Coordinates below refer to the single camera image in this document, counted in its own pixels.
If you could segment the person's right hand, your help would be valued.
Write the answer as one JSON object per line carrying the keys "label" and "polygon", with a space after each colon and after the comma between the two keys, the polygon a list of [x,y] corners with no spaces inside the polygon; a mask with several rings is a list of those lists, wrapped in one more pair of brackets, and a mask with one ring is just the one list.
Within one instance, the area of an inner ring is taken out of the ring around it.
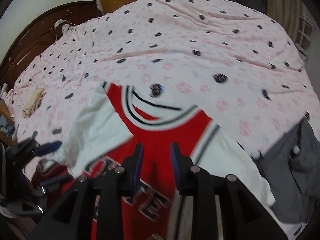
{"label": "person's right hand", "polygon": [[153,233],[150,237],[148,237],[148,240],[163,240],[163,238],[156,233]]}

